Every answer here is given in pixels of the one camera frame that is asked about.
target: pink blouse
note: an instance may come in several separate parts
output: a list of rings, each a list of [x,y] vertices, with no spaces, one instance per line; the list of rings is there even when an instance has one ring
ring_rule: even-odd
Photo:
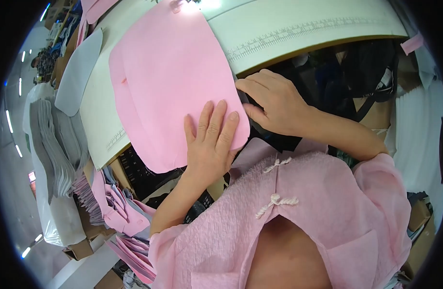
[[[243,289],[260,231],[281,215],[317,245],[333,288],[382,288],[408,258],[411,207],[384,153],[352,170],[327,146],[303,139],[278,153],[251,140],[230,186],[189,225],[154,234],[153,289]]]

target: white table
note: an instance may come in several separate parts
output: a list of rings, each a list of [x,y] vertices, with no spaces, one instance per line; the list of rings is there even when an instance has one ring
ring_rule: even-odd
[[[96,169],[130,143],[115,110],[109,54],[154,5],[121,0],[96,27],[103,29],[103,47],[80,107]],[[385,0],[202,0],[200,8],[238,76],[338,43],[407,36]]]

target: measuring ruler markings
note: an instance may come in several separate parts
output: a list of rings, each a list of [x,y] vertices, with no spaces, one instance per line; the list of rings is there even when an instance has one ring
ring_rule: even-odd
[[[229,49],[225,52],[228,63],[238,61],[248,55],[259,52],[267,47],[298,38],[307,34],[354,25],[387,25],[383,20],[374,20],[358,17],[330,18],[305,22],[293,26],[273,30],[267,34],[251,39],[246,43]]]
[[[122,128],[118,133],[116,133],[112,139],[106,144],[106,148],[109,151],[116,142],[118,142],[122,137],[126,135],[125,130]]]

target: finger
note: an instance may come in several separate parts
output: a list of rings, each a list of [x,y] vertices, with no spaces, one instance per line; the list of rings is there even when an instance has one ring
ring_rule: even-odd
[[[255,81],[256,83],[268,89],[271,89],[271,86],[277,81],[275,78],[272,78],[268,74],[259,72],[249,75],[248,77],[246,77],[246,79]]]
[[[229,169],[236,157],[236,154],[238,154],[241,150],[242,150],[242,147],[230,150],[228,152],[228,158],[226,160],[226,165],[227,165],[226,171],[229,171]]]
[[[239,124],[239,114],[232,112],[228,115],[228,119],[221,130],[218,137],[217,144],[215,145],[215,151],[220,155],[227,155],[235,136],[236,128]]]
[[[184,133],[186,135],[186,144],[190,144],[195,141],[193,122],[189,114],[184,116]]]
[[[266,74],[266,75],[271,76],[272,78],[276,78],[276,79],[286,79],[284,76],[274,73],[268,69],[262,69],[262,70],[260,70],[260,73]]]
[[[227,106],[226,101],[220,100],[217,107],[215,107],[207,127],[204,142],[208,142],[213,146],[217,143]]]
[[[204,141],[207,131],[208,123],[210,121],[210,114],[214,109],[214,104],[211,101],[207,101],[202,109],[201,116],[199,117],[199,124],[197,125],[197,134],[195,139],[198,141]]]
[[[265,112],[261,110],[261,108],[252,104],[242,104],[242,106],[244,107],[248,117],[250,117],[253,121],[260,124],[262,127],[267,124],[268,117],[265,115]]]
[[[250,95],[259,105],[264,106],[269,90],[261,84],[248,79],[238,79],[236,88]]]

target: woman's right hand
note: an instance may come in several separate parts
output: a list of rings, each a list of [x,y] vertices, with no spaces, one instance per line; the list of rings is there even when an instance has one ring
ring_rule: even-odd
[[[243,104],[248,116],[262,128],[285,136],[302,136],[314,108],[306,104],[292,81],[262,69],[236,81],[236,88],[250,95],[261,108]]]

